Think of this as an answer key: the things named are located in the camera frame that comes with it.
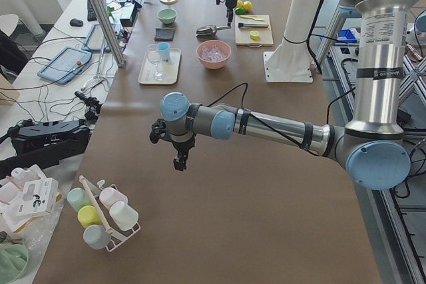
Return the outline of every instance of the cup rack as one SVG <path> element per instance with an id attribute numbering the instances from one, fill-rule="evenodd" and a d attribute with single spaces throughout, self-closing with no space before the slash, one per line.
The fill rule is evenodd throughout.
<path id="1" fill-rule="evenodd" d="M 83 188 L 85 189 L 89 199 L 91 200 L 92 205 L 96 208 L 97 213 L 99 217 L 101 218 L 102 224 L 105 228 L 105 231 L 111 235 L 111 240 L 109 241 L 108 245 L 105 246 L 105 249 L 108 252 L 112 252 L 116 248 L 120 247 L 123 243 L 128 241 L 132 236 L 134 236 L 137 232 L 139 232 L 142 229 L 142 227 L 140 226 L 138 222 L 130 230 L 126 231 L 125 234 L 111 227 L 104 213 L 102 212 L 101 207 L 99 206 L 97 202 L 97 198 L 99 197 L 99 194 L 104 189 L 105 180 L 98 181 L 97 187 L 94 184 L 92 184 L 90 181 L 88 181 L 84 176 L 80 176 L 79 180 L 80 180 L 80 183 L 83 185 Z M 118 190 L 115 184 L 111 184 L 109 187 Z"/>

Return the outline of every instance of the black cloth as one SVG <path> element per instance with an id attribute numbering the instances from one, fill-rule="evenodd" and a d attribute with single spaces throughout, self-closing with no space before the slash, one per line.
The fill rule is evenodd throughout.
<path id="1" fill-rule="evenodd" d="M 0 65 L 19 74 L 28 58 L 19 50 L 17 44 L 0 30 Z"/>
<path id="2" fill-rule="evenodd" d="M 154 40 L 173 40 L 174 28 L 155 28 Z"/>

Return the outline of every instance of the computer mouse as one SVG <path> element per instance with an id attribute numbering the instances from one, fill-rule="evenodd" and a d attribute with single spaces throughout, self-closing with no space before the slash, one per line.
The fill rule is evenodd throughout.
<path id="1" fill-rule="evenodd" d="M 77 19 L 77 18 L 72 18 L 69 21 L 69 24 L 73 27 L 82 27 L 83 26 L 83 20 Z"/>

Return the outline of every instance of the metal scoop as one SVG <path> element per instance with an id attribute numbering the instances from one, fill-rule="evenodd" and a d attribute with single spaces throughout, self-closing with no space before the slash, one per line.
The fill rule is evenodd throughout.
<path id="1" fill-rule="evenodd" d="M 229 29 L 231 26 L 221 26 L 217 27 L 216 25 L 205 25 L 200 28 L 197 28 L 195 35 L 199 36 L 214 36 L 218 30 Z"/>

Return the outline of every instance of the knife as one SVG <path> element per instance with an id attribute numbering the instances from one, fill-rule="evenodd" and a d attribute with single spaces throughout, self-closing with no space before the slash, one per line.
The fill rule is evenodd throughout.
<path id="1" fill-rule="evenodd" d="M 238 28 L 268 28 L 267 23 L 238 23 Z"/>

